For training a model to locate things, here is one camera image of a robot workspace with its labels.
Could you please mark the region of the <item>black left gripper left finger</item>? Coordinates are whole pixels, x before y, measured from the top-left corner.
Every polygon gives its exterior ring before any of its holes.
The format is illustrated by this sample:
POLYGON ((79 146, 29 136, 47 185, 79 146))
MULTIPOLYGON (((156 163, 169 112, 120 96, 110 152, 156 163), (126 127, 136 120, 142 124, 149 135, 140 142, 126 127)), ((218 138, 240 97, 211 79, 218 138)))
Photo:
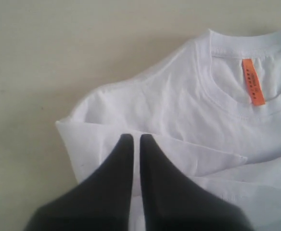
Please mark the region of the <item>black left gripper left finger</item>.
POLYGON ((127 231, 133 184, 134 140, 121 135, 104 162, 82 183, 40 207, 27 231, 127 231))

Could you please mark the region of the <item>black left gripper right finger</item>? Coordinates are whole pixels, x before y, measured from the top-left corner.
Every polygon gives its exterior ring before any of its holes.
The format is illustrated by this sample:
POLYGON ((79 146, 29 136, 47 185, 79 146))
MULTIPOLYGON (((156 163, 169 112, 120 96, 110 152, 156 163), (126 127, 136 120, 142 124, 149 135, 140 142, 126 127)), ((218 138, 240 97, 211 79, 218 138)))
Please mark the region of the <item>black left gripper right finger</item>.
POLYGON ((148 231, 253 230, 238 207, 181 173, 149 134, 140 138, 140 179, 148 231))

